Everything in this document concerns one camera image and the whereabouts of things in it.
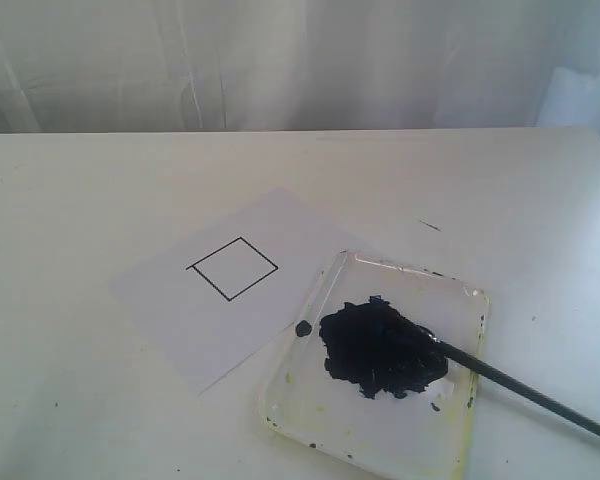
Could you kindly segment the clear plastic paint tray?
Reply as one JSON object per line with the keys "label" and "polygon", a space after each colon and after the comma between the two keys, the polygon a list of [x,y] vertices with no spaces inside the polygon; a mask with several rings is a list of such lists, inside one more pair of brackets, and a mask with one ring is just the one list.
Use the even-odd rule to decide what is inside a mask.
{"label": "clear plastic paint tray", "polygon": [[259,395],[259,414],[274,431],[389,479],[460,479],[473,423],[478,377],[451,362],[445,377],[403,399],[372,399],[324,367],[321,319],[372,296],[436,337],[480,356],[489,313],[486,293],[469,283],[377,255],[339,253],[317,277],[296,334]]}

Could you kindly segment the black paintbrush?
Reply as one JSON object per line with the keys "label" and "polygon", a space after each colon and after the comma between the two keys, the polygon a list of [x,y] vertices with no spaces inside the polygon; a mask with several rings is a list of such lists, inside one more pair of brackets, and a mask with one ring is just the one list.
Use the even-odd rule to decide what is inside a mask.
{"label": "black paintbrush", "polygon": [[600,423],[576,412],[547,395],[531,388],[510,375],[492,367],[484,361],[464,352],[463,350],[438,339],[429,329],[405,320],[408,331],[415,335],[416,342],[428,350],[435,350],[447,359],[466,367],[472,372],[497,383],[536,405],[562,417],[565,420],[583,428],[600,438]]}

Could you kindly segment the white curtain backdrop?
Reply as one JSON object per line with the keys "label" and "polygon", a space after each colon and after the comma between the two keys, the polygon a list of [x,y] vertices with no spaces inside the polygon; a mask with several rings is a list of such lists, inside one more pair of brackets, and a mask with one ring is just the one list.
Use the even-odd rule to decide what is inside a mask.
{"label": "white curtain backdrop", "polygon": [[582,126],[600,1],[0,1],[0,133]]}

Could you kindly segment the white paper with drawn square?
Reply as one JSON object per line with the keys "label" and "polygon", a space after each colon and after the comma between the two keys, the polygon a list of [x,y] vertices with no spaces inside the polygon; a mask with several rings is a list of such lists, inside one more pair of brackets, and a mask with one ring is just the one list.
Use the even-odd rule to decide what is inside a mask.
{"label": "white paper with drawn square", "polygon": [[363,243],[271,191],[113,282],[116,297],[201,393],[295,321],[322,268]]}

